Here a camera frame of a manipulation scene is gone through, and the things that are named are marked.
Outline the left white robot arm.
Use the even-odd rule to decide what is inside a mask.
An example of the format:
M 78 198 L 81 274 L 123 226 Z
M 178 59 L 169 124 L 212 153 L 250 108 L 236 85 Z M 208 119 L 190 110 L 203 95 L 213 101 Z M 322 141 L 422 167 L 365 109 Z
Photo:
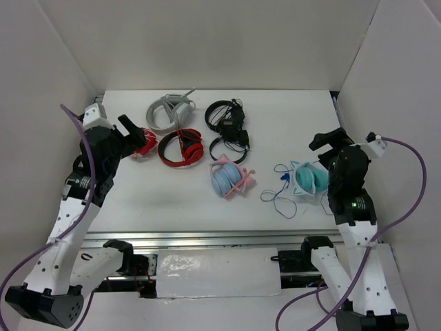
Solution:
M 2 285 L 6 303 L 22 317 L 60 328 L 71 328 L 85 298 L 107 276 L 134 271 L 139 257 L 132 244 L 106 241 L 94 254 L 81 253 L 93 220 L 112 189 L 121 159 L 146 143 L 142 128 L 126 116 L 116 126 L 94 124 L 81 132 L 81 154 L 65 181 L 59 213 L 47 243 L 31 256 L 37 263 L 21 285 Z

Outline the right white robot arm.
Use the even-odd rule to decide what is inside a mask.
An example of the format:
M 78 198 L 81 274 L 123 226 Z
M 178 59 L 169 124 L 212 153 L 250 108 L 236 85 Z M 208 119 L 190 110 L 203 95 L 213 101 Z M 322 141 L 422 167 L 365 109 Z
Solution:
M 347 250 L 349 269 L 343 268 L 324 236 L 304 240 L 300 262 L 322 274 L 338 305 L 331 310 L 338 330 L 408 330 L 407 315 L 398 312 L 391 298 L 374 238 L 376 211 L 363 187 L 371 159 L 343 128 L 316 134 L 309 148 L 325 145 L 331 149 L 318 159 L 328 171 L 327 198 Z

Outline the teal cat ear headphones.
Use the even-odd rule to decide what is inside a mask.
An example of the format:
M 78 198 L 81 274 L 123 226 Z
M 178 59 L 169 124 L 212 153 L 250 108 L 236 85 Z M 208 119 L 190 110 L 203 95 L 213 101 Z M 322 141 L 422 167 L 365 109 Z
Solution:
M 328 172 L 315 163 L 290 161 L 292 195 L 312 202 L 329 187 Z

